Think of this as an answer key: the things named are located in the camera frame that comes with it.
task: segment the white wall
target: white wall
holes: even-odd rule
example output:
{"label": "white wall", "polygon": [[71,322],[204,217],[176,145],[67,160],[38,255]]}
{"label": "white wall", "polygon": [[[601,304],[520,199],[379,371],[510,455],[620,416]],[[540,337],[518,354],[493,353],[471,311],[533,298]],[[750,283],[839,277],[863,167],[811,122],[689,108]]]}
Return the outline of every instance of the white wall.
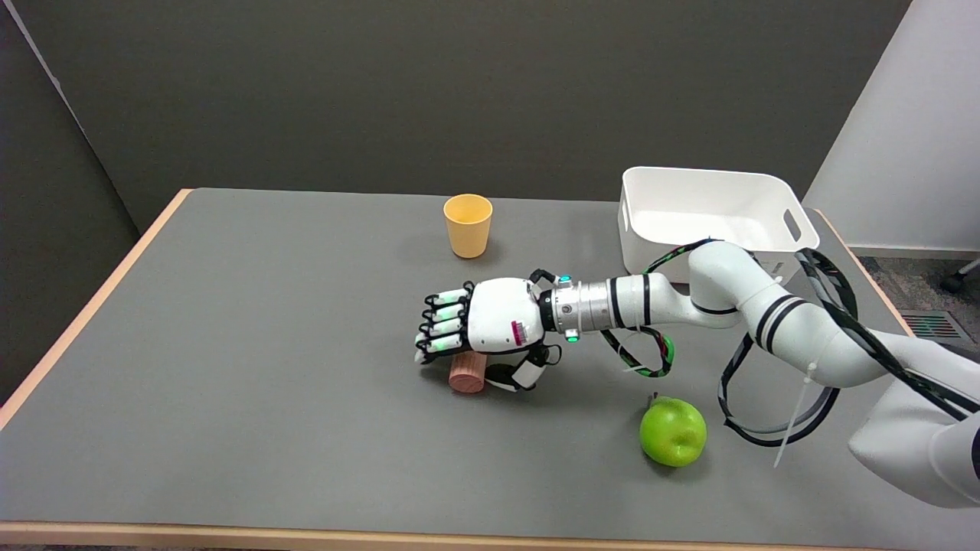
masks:
{"label": "white wall", "polygon": [[980,249],[980,1],[912,2],[804,204],[849,245]]}

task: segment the yellow cup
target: yellow cup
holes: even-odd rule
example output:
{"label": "yellow cup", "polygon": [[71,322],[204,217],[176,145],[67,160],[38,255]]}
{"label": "yellow cup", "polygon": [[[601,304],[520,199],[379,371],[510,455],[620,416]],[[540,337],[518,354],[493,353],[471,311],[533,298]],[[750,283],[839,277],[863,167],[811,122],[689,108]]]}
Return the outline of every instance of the yellow cup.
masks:
{"label": "yellow cup", "polygon": [[476,258],[487,249],[493,205],[486,197],[466,193],[451,197],[442,207],[453,252],[463,258]]}

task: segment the gray table top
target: gray table top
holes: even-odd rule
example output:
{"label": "gray table top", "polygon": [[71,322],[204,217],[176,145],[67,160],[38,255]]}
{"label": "gray table top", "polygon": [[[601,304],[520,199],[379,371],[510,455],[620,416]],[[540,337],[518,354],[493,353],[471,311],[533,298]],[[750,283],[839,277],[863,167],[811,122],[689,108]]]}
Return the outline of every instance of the gray table top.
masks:
{"label": "gray table top", "polygon": [[[614,203],[497,199],[487,253],[463,261],[443,201],[191,193],[0,431],[0,520],[974,547],[978,512],[920,503],[848,453],[888,380],[845,390],[778,469],[775,450],[724,428],[715,388],[743,328],[666,327],[677,356],[662,379],[624,373],[593,336],[532,392],[454,395],[444,364],[412,362],[426,294],[537,267],[624,270]],[[902,332],[809,215],[861,319]],[[802,277],[788,287],[811,297]],[[754,353],[732,407],[782,422],[800,385]],[[640,450],[654,391],[708,421],[688,468]]]}

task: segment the silver metal joint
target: silver metal joint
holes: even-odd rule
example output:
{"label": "silver metal joint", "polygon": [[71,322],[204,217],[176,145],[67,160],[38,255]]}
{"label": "silver metal joint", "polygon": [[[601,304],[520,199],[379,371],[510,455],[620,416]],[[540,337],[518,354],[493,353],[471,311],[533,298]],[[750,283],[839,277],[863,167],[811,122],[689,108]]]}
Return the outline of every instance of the silver metal joint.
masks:
{"label": "silver metal joint", "polygon": [[614,328],[607,280],[592,283],[560,281],[552,292],[552,299],[555,328],[571,342],[584,332]]}

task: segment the red label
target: red label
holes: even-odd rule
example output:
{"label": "red label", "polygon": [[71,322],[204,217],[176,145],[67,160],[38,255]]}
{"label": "red label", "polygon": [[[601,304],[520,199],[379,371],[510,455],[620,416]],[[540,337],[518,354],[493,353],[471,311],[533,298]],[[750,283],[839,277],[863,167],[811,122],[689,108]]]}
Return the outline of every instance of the red label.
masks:
{"label": "red label", "polygon": [[514,334],[514,344],[517,346],[523,346],[524,340],[527,339],[524,333],[524,324],[514,320],[511,322],[511,332]]}

